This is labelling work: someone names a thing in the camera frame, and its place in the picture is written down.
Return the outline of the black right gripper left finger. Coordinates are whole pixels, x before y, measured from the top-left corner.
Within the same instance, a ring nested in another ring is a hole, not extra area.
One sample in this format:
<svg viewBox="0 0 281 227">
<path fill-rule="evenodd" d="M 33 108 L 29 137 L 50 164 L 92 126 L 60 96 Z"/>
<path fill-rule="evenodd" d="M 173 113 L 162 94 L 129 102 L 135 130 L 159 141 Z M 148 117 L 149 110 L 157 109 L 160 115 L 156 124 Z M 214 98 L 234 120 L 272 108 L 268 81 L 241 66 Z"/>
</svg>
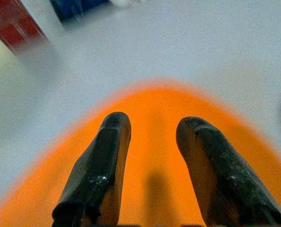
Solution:
<svg viewBox="0 0 281 227">
<path fill-rule="evenodd" d="M 107 115 L 69 175 L 52 212 L 54 227 L 116 226 L 119 222 L 131 123 L 123 112 Z"/>
</svg>

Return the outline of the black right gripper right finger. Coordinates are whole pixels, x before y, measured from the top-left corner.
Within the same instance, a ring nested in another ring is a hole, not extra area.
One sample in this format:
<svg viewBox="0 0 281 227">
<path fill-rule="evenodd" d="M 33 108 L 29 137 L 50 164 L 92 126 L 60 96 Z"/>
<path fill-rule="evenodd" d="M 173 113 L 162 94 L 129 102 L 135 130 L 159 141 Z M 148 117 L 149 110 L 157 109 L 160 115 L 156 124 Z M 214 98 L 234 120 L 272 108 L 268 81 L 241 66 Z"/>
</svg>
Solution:
<svg viewBox="0 0 281 227">
<path fill-rule="evenodd" d="M 185 117 L 176 143 L 207 226 L 281 226 L 281 209 L 219 129 L 202 118 Z"/>
</svg>

